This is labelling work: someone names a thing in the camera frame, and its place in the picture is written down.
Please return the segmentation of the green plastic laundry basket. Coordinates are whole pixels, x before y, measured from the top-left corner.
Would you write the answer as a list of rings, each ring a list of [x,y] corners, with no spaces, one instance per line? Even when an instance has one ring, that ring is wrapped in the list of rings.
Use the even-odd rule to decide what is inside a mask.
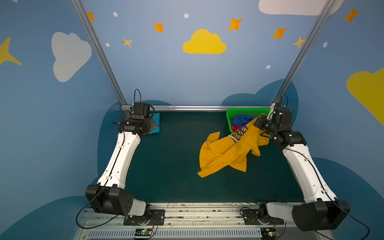
[[[232,128],[232,119],[236,116],[250,116],[253,118],[257,118],[262,114],[268,116],[269,113],[270,113],[270,109],[268,109],[268,108],[234,108],[234,109],[229,109],[226,112],[226,117],[227,117],[230,132],[231,133],[234,132],[234,130]]]

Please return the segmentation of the yellow printed t-shirt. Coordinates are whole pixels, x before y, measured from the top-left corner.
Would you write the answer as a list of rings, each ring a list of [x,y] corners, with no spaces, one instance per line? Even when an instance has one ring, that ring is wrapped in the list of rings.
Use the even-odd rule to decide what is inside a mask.
[[[220,137],[220,132],[210,134],[200,150],[201,170],[198,175],[205,178],[227,166],[245,173],[247,154],[259,157],[259,147],[268,145],[270,141],[269,135],[254,126],[255,122],[255,119],[250,121],[224,138]]]

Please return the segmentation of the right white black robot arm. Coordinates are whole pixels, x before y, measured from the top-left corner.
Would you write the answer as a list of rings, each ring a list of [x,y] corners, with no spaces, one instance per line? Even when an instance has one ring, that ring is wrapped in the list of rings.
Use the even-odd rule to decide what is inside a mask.
[[[274,141],[282,151],[303,193],[304,204],[268,202],[259,208],[259,219],[282,219],[294,223],[303,232],[335,230],[350,215],[350,206],[339,200],[327,185],[305,138],[292,130],[292,118],[288,105],[278,101],[271,104],[268,115],[256,119],[254,126],[262,131],[262,137]]]

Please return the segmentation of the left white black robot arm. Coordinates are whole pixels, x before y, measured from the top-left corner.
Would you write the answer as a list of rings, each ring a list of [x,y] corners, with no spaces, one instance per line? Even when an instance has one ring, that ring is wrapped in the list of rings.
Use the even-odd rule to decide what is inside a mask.
[[[133,216],[141,225],[150,221],[149,203],[137,200],[125,190],[126,178],[134,153],[142,138],[158,126],[154,121],[155,108],[141,101],[134,102],[127,119],[118,123],[117,143],[110,161],[95,185],[86,189],[88,205],[96,213]]]

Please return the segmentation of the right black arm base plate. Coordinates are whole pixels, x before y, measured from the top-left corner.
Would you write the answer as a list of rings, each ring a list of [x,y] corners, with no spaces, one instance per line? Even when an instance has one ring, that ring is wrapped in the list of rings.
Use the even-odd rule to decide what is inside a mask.
[[[264,211],[256,209],[241,209],[240,214],[244,219],[245,225],[284,225],[282,219],[272,218]]]

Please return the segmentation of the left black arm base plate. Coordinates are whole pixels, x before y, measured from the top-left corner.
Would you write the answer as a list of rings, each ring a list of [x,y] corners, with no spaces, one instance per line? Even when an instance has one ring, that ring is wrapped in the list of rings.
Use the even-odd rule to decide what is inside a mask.
[[[150,210],[143,216],[128,216],[124,219],[124,226],[163,226],[165,210]]]

